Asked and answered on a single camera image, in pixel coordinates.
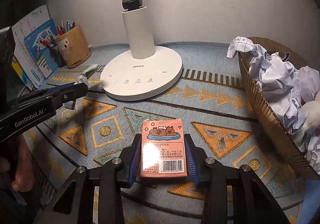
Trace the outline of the left hand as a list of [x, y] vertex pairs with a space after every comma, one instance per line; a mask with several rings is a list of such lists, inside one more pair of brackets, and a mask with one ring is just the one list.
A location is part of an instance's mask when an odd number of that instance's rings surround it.
[[22, 135], [18, 136], [18, 162], [12, 188], [15, 191], [27, 192], [33, 188], [33, 166], [30, 161], [30, 150]]

